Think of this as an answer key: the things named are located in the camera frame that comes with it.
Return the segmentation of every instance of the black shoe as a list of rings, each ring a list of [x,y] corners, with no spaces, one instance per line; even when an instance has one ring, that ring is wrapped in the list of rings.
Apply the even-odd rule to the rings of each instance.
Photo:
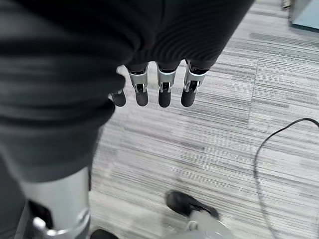
[[[188,217],[192,211],[207,211],[212,217],[219,220],[219,214],[216,209],[202,204],[188,194],[179,191],[168,191],[165,194],[165,202],[170,209],[183,216]]]
[[[119,238],[108,231],[97,229],[91,234],[90,239],[119,239]]]

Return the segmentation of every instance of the dark fabric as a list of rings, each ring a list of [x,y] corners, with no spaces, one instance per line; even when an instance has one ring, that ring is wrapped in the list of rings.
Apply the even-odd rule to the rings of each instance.
[[[148,62],[140,63],[140,64],[126,64],[125,66],[130,72],[143,72],[147,67]]]
[[[24,197],[17,182],[9,175],[0,158],[0,238],[12,239],[24,207]]]
[[[122,64],[215,60],[252,0],[1,0],[0,152],[19,180],[92,161]]]
[[[171,72],[175,71],[177,67],[179,66],[179,61],[173,61],[173,62],[157,62],[157,65],[159,66],[161,71],[164,72]]]

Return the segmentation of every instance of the black cable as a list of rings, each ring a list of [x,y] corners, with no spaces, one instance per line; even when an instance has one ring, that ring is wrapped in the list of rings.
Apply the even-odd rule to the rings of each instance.
[[[303,119],[298,119],[292,123],[290,123],[289,125],[287,125],[286,127],[272,133],[270,136],[268,136],[264,141],[263,143],[259,146],[256,154],[255,154],[255,158],[254,158],[254,178],[255,178],[255,183],[256,183],[256,189],[257,189],[257,195],[258,195],[258,199],[259,199],[259,206],[260,206],[260,209],[262,211],[262,214],[263,214],[263,217],[264,217],[264,220],[265,220],[265,223],[267,225],[267,228],[269,229],[269,231],[271,232],[272,236],[274,239],[278,239],[278,237],[276,236],[275,234],[275,230],[272,229],[270,223],[269,223],[269,220],[268,220],[268,217],[267,217],[267,212],[265,210],[265,202],[264,202],[264,198],[263,198],[263,194],[262,194],[262,191],[261,191],[261,187],[260,187],[260,182],[259,182],[259,175],[258,175],[258,171],[257,171],[257,162],[258,162],[258,156],[259,156],[259,152],[260,150],[264,147],[265,143],[274,135],[280,133],[281,131],[284,131],[286,129],[288,129],[289,127],[293,126],[294,124],[297,124],[301,121],[310,121],[312,123],[314,123],[315,125],[318,126],[319,128],[319,122],[314,120],[314,119],[311,119],[311,118],[303,118]]]

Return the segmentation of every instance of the black fingertip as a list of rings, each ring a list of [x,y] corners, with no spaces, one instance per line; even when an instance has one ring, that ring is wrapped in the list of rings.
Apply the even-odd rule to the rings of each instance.
[[[122,90],[119,94],[111,94],[112,100],[116,106],[122,107],[126,103],[124,91]]]
[[[136,95],[136,102],[139,106],[146,106],[149,102],[148,92],[138,92],[135,93]]]
[[[159,92],[159,105],[166,108],[170,105],[170,92]]]
[[[194,92],[193,89],[189,89],[188,92],[183,90],[180,102],[183,106],[190,107],[194,103],[195,96],[196,96],[196,92]]]

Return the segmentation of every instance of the striped carpet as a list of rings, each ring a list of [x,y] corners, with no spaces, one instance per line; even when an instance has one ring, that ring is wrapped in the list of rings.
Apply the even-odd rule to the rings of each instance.
[[[149,104],[128,79],[127,104],[106,124],[93,165],[92,230],[120,239],[157,239],[185,218],[164,204],[177,189],[214,206],[237,239],[270,239],[252,162],[272,132],[304,117],[319,120],[319,34],[289,27],[279,0],[258,0],[205,78],[195,103],[180,103],[185,63],[170,107],[158,105],[149,66]],[[260,155],[268,218],[278,238],[316,239],[319,130],[300,123],[271,139]]]

